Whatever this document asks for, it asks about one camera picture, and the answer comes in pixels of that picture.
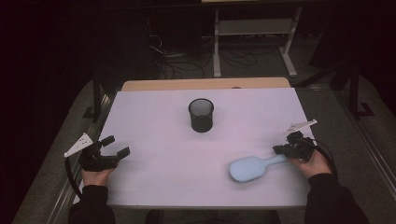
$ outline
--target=metal stand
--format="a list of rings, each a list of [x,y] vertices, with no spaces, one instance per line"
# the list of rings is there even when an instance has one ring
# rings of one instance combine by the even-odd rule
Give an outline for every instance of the metal stand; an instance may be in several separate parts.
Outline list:
[[[285,45],[280,47],[280,54],[291,77],[296,77],[297,72],[289,56],[291,42],[298,25],[302,8],[297,7],[291,19],[268,19],[247,21],[220,21],[219,11],[215,16],[215,49],[213,53],[214,77],[221,77],[219,61],[219,36],[220,35],[269,35],[287,34]]]
[[[306,86],[314,83],[315,81],[317,81],[323,77],[326,77],[327,75],[329,75],[332,72],[335,72],[335,71],[339,72],[339,70],[342,69],[343,67],[345,67],[348,62],[349,62],[349,59],[347,57],[345,57],[343,60],[341,60],[335,64],[332,64],[328,68],[325,68],[324,70],[318,72],[317,74],[313,75],[312,77],[308,78],[307,80],[304,80],[300,83],[294,84],[293,87],[294,88],[306,87]]]
[[[289,56],[289,49],[291,46],[291,42],[293,41],[294,34],[296,32],[298,20],[300,19],[300,15],[301,15],[301,10],[302,10],[301,7],[297,7],[297,9],[294,13],[294,16],[293,16],[293,20],[290,23],[289,33],[288,33],[288,37],[286,39],[285,46],[279,48],[280,54],[282,55],[282,58],[283,58],[283,62],[285,63],[286,68],[288,69],[288,72],[289,72],[289,76],[291,76],[291,77],[296,77],[297,72],[294,69],[293,63],[291,62],[291,59]]]
[[[363,111],[359,111],[359,69],[358,66],[353,63],[353,72],[350,78],[350,93],[349,93],[349,110],[355,119],[360,119],[363,116],[373,116],[374,113],[371,110],[370,106],[366,103],[361,103],[363,107]]]
[[[84,119],[93,118],[92,122],[96,122],[99,119],[100,114],[102,112],[100,82],[97,72],[93,74],[92,85],[93,85],[93,113],[92,113],[92,106],[90,106],[85,111],[83,118]]]

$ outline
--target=gray carpet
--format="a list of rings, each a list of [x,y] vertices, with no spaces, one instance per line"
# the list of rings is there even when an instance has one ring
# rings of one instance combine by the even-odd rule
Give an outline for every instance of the gray carpet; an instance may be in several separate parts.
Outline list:
[[[246,57],[250,58],[246,59],[240,57],[244,53],[250,52],[246,46],[242,49],[239,48],[239,52],[224,49],[222,51],[224,55],[233,57],[232,59],[239,63],[229,64],[231,61],[225,62],[227,59],[222,58],[220,62],[223,77],[287,77],[290,83],[297,83],[319,71],[317,68],[308,65],[317,42],[317,38],[311,37],[308,39],[296,38],[293,43],[290,57],[294,61],[299,74],[296,78],[289,78],[286,74],[278,51],[272,50],[276,47],[276,44],[271,46],[260,45],[256,54],[252,54],[254,57],[247,55]],[[234,46],[230,45],[228,48],[233,50]],[[195,59],[194,62],[200,64],[203,68],[178,61],[177,66],[183,69],[172,72],[168,66],[166,69],[167,77],[172,75],[183,78],[212,77],[213,63],[210,57],[211,54],[209,53]],[[357,203],[367,214],[370,222],[372,224],[394,223],[394,220],[396,220],[395,199],[389,193],[387,185],[370,157],[367,146],[361,140],[361,136],[356,129],[356,120],[352,119],[345,110],[342,99],[347,96],[348,90],[346,88],[345,91],[341,92],[329,91],[327,87],[330,78],[331,76],[325,77],[312,85],[315,89],[321,88],[321,91],[314,91],[312,86],[308,89],[297,90],[307,118],[318,120],[318,124],[312,126],[313,133],[332,151],[341,184],[350,187]],[[361,80],[360,99],[368,103],[375,112],[374,117],[362,118],[360,123],[368,130],[375,145],[387,159],[389,167],[396,171],[393,150],[396,146],[396,140],[392,136],[396,133],[394,116],[381,103],[371,84],[364,79]],[[70,108],[69,115],[64,121],[57,138],[54,139],[49,154],[13,223],[47,223],[66,181],[63,154],[83,132],[88,131],[92,120],[83,119],[82,116],[86,107],[91,105],[92,85],[88,83]],[[66,223],[67,208],[70,206],[70,201],[66,200],[65,203],[67,205],[59,213],[58,218],[52,219],[57,220],[54,223]],[[119,224],[144,223],[147,213],[147,210],[121,208],[114,208],[114,211]],[[304,223],[304,210],[281,210],[279,214],[282,224]]]

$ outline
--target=human hand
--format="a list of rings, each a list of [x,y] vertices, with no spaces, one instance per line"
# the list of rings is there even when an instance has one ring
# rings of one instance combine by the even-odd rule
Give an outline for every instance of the human hand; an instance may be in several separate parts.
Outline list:
[[[289,159],[289,162],[299,168],[307,179],[313,175],[332,173],[329,163],[327,163],[326,159],[317,150],[314,150],[311,160],[307,162],[297,159]]]
[[[101,172],[91,172],[82,170],[82,180],[84,186],[96,185],[105,186],[108,180],[108,176],[113,172],[114,169],[104,170]]]

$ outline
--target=dark background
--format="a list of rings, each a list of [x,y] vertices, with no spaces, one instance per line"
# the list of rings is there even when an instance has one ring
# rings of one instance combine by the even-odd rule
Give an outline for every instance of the dark background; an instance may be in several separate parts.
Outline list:
[[[106,92],[115,91],[128,79],[158,77],[159,55],[148,45],[147,17],[156,21],[152,24],[155,32],[162,34],[173,48],[199,46],[201,35],[210,35],[213,30],[207,22],[207,15],[213,15],[211,11],[195,10],[188,20],[181,20],[188,15],[177,11],[156,14],[78,11],[92,4],[103,3],[60,0],[0,3],[1,223],[10,223],[14,218],[68,109],[93,73],[97,72]],[[312,65],[325,68],[352,52],[361,74],[375,84],[395,113],[396,70],[392,54],[396,52],[396,31],[391,23],[395,14],[394,7],[385,1],[353,7],[306,7],[297,33],[323,34]]]

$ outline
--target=black cable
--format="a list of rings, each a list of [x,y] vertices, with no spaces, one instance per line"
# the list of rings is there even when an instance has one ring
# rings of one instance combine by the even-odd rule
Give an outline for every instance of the black cable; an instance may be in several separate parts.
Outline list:
[[[166,66],[164,67],[165,71],[163,71],[163,67],[161,66],[161,71],[163,72],[163,78],[168,79],[168,71],[166,70]]]
[[[239,40],[239,45],[240,45],[241,47],[243,47],[243,48],[250,47],[250,46],[244,44],[244,42],[242,41],[242,38],[238,38],[238,40]],[[246,56],[248,56],[248,55],[254,56],[254,55],[253,55],[254,49],[248,49],[247,52],[244,52],[244,51],[242,51],[242,52],[245,53]]]
[[[258,53],[258,52],[256,52],[257,49],[264,46],[264,44],[263,44],[263,43],[264,43],[264,41],[263,41],[264,38],[265,38],[265,36],[262,38],[262,41],[259,42],[258,47],[255,48],[255,49],[253,50],[252,53],[253,53],[254,55],[258,56],[258,55],[270,54],[270,53],[273,53],[273,52],[275,52],[275,51],[278,51],[278,50],[279,50],[279,47],[281,47],[281,46],[284,45],[284,40],[283,40],[281,43],[275,43],[275,45],[274,45],[273,47],[271,47],[271,48],[269,49],[269,51],[265,51],[265,52],[260,52],[260,53]]]
[[[337,168],[335,167],[334,158],[332,157],[332,153],[330,152],[330,150],[329,150],[328,147],[326,147],[323,143],[321,143],[321,144],[322,144],[323,146],[325,146],[325,148],[328,150],[330,156],[329,156],[328,153],[326,153],[325,150],[323,150],[323,149],[322,149],[321,147],[319,147],[319,146],[315,146],[315,145],[311,144],[310,142],[307,142],[307,141],[302,140],[302,139],[297,139],[297,141],[303,142],[303,143],[305,143],[305,144],[308,144],[309,146],[314,147],[315,150],[317,150],[317,151],[326,159],[327,163],[329,163],[329,165],[330,165],[330,168],[331,168],[331,170],[332,170],[332,174],[335,176],[335,178],[338,179],[338,171],[337,171]]]
[[[166,61],[169,63],[190,63],[197,61],[199,56],[195,55],[196,53],[186,53],[186,54],[178,54],[178,55],[167,55],[165,56]],[[190,59],[186,59],[184,61],[180,61],[180,58],[188,58],[191,57]]]
[[[256,64],[256,63],[257,63],[257,58],[256,58],[256,56],[255,56],[254,54],[251,53],[253,50],[250,50],[250,52],[244,52],[244,51],[242,51],[242,50],[240,49],[240,50],[234,50],[234,53],[232,53],[232,51],[231,51],[230,49],[228,49],[228,51],[229,51],[236,59],[245,59],[245,60],[247,60],[247,63],[248,63],[249,65],[253,65],[253,64]],[[241,55],[241,56],[238,55],[238,54],[237,54],[238,51],[240,51],[241,53],[243,53],[243,55]],[[248,60],[248,56],[253,57],[254,63],[251,63],[251,62]]]
[[[77,177],[78,177],[78,174],[79,174],[80,171],[81,171],[81,166],[78,167],[78,170],[77,170],[77,172],[75,174],[75,178],[74,178],[75,182],[77,182]]]
[[[182,70],[182,71],[196,71],[196,70],[201,70],[202,71],[202,78],[205,77],[205,67],[207,67],[207,65],[211,62],[212,60],[212,54],[210,57],[208,57],[208,59],[205,61],[205,63],[203,65],[197,64],[197,63],[192,63],[193,61],[196,61],[196,58],[192,58],[192,59],[188,59],[187,61],[176,61],[173,62],[172,60],[166,60],[164,63],[167,64],[169,67],[171,67],[175,73],[180,73],[179,71],[176,71],[176,69]],[[188,64],[188,65],[192,65],[195,68],[184,68],[181,66],[176,66],[175,64]]]
[[[69,158],[66,158],[64,160],[64,166],[66,168],[66,173],[67,173],[67,178],[69,179],[70,185],[72,186],[74,192],[77,194],[77,196],[81,199],[82,198],[82,193],[81,191],[79,191],[79,188],[76,184],[76,182],[73,179],[73,174],[72,174],[72,170],[70,168],[70,160]]]
[[[224,62],[226,62],[228,65],[230,65],[232,67],[235,67],[235,68],[247,68],[247,67],[250,67],[250,64],[248,62],[247,63],[240,63],[237,60],[233,60],[233,59],[229,58],[228,56],[226,56],[223,53],[219,52],[219,56],[222,58],[222,60]],[[232,64],[230,62],[240,64],[241,66],[234,65],[234,64]]]
[[[181,74],[181,72],[175,71],[175,73],[172,75],[171,79],[176,79],[175,74],[179,74],[180,75],[180,79],[183,78],[183,74]]]
[[[165,63],[163,63],[164,65],[165,65],[165,70],[166,70],[166,66],[168,66],[168,67],[170,67],[171,69],[172,69],[172,76],[170,77],[170,79],[174,79],[175,78],[175,74],[176,74],[176,70],[175,70],[175,67],[174,66],[172,66],[170,63],[167,63],[167,62],[165,62]]]

